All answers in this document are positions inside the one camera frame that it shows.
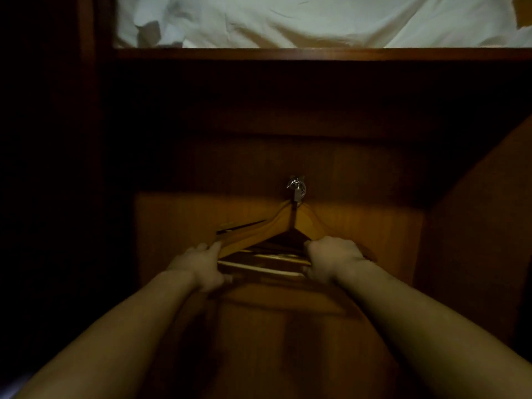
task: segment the white cloth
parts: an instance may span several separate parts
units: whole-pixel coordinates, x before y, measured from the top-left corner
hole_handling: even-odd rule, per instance
[[[512,0],[118,0],[125,46],[530,47]]]

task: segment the hand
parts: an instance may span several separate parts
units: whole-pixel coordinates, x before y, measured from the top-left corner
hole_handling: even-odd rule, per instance
[[[215,242],[209,249],[204,242],[199,244],[197,248],[190,247],[185,253],[172,260],[168,270],[190,271],[194,275],[200,291],[210,293],[224,283],[232,282],[232,276],[223,275],[218,271],[218,254],[221,247],[221,242]]]
[[[323,237],[319,241],[305,242],[311,266],[303,267],[303,273],[311,280],[331,284],[339,274],[357,261],[365,261],[355,242],[341,238]]]

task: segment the hanger hook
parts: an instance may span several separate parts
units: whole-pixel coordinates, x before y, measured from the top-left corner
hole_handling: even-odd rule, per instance
[[[286,188],[294,191],[294,201],[299,206],[306,194],[305,176],[292,176],[288,181]]]

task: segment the forearm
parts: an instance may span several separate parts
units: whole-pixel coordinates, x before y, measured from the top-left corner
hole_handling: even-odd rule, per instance
[[[195,287],[190,272],[159,274],[46,364],[17,398],[135,397],[159,341]]]
[[[367,261],[337,282],[439,396],[532,397],[532,366],[448,307]]]

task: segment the wooden wardrobe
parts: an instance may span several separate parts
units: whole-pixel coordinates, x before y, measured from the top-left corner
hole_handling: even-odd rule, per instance
[[[305,175],[326,225],[519,346],[532,50],[114,50],[110,0],[77,1],[76,150],[94,197],[77,210],[97,213],[83,243],[99,247],[89,286],[115,267],[144,285],[224,224],[274,214]],[[142,395],[425,397],[342,293],[269,277],[191,297]]]

